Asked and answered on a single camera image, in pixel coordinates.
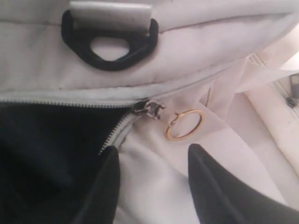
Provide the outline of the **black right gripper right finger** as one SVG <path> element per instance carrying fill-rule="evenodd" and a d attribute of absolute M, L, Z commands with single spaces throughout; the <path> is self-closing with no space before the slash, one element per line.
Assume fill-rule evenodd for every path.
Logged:
<path fill-rule="evenodd" d="M 188 176 L 202 224 L 297 224 L 299 212 L 245 184 L 198 144 L 188 150 Z"/>

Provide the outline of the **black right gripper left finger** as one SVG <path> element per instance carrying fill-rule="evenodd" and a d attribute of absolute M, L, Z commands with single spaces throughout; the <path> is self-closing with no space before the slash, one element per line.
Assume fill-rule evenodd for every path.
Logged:
<path fill-rule="evenodd" d="M 100 155 L 100 167 L 84 187 L 83 200 L 73 224 L 112 224 L 120 191 L 119 153 L 114 146 Z"/>

